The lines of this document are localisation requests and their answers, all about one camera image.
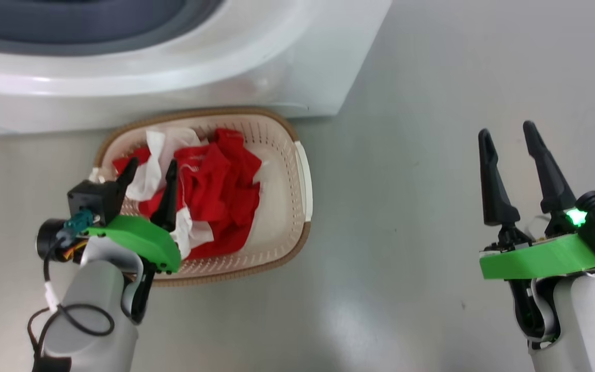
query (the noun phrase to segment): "clothing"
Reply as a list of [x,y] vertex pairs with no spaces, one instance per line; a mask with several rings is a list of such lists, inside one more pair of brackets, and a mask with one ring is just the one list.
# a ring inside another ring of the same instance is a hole
[[[163,188],[166,186],[165,174],[173,160],[174,152],[180,148],[208,144],[207,139],[201,141],[196,132],[189,128],[151,128],[146,130],[146,142],[147,146],[137,148],[131,155],[113,161],[116,170],[121,172],[130,158],[139,158],[134,180],[126,191],[126,197],[131,200],[151,200],[156,195],[161,198]],[[187,207],[179,203],[177,203],[176,230],[172,232],[172,237],[184,258],[193,247],[212,242],[214,238],[208,223],[192,221]]]
[[[210,242],[205,240],[208,236],[203,235],[201,225],[190,235],[189,247],[180,247],[179,243],[181,253],[187,253],[189,259],[199,259],[240,250],[245,245],[260,200],[260,184],[254,183],[254,175],[261,166],[259,158],[245,149],[243,134],[217,129],[212,143],[180,148],[173,156],[179,166],[179,214],[180,210],[187,209],[177,216],[186,220],[179,224],[177,218],[177,230],[181,226],[194,231],[197,224],[205,222],[213,238]],[[117,169],[125,164],[120,162]],[[162,191],[139,203],[142,215],[150,217],[155,212]]]

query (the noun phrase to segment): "orange wire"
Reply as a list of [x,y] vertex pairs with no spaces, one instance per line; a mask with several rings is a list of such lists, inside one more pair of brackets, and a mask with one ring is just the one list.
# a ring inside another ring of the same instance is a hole
[[81,248],[84,248],[85,245],[87,245],[88,240],[83,240],[82,242],[77,243],[76,245],[73,245],[73,247],[70,247],[65,253],[64,253],[64,259],[71,259],[73,257],[73,255],[75,254],[76,250],[79,250]]

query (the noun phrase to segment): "washing machine drum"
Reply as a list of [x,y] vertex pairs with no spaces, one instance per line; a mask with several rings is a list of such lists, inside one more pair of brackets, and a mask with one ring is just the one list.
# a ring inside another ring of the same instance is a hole
[[184,35],[224,0],[0,0],[0,52],[92,56]]

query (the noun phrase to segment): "washing machine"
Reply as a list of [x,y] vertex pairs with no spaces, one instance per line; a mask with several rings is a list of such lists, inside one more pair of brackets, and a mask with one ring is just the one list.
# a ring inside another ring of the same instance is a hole
[[391,0],[0,0],[0,134],[336,115]]

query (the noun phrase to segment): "red clothing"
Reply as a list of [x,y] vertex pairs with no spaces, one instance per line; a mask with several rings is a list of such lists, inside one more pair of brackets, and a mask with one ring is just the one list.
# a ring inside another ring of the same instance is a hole
[[128,166],[128,163],[130,162],[131,158],[138,158],[139,165],[142,165],[143,163],[148,162],[148,158],[150,158],[150,157],[151,157],[151,150],[149,150],[148,146],[144,146],[144,147],[140,147],[140,148],[137,148],[136,150],[132,151],[132,153],[130,155],[126,156],[125,158],[118,158],[118,159],[114,160],[112,162],[112,165],[114,166],[114,168],[116,168],[116,171],[118,172],[118,174],[120,174],[123,171],[123,169],[125,169],[125,167]]
[[[139,157],[140,149],[130,156]],[[244,147],[241,133],[229,129],[215,130],[213,142],[207,146],[175,151],[179,166],[177,209],[189,207],[192,219],[208,221],[213,242],[192,249],[189,259],[198,259],[240,250],[247,240],[258,207],[260,185],[253,183],[261,165],[259,158]],[[127,158],[114,161],[120,172]],[[158,191],[148,201],[139,203],[139,212],[150,217],[162,198]]]

